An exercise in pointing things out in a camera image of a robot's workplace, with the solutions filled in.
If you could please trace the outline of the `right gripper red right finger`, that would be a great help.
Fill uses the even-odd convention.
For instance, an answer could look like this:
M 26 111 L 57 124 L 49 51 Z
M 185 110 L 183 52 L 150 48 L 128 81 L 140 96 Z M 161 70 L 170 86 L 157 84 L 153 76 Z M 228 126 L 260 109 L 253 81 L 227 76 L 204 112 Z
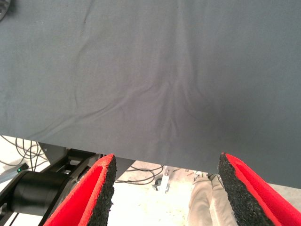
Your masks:
M 218 170 L 239 226 L 301 224 L 301 212 L 239 158 L 221 153 Z

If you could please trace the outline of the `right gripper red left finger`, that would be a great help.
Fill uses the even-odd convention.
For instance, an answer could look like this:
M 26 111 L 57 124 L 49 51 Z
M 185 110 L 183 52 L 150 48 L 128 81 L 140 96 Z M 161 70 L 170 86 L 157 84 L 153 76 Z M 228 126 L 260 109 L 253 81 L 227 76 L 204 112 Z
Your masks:
M 97 160 L 44 223 L 45 226 L 106 226 L 116 178 L 114 154 Z

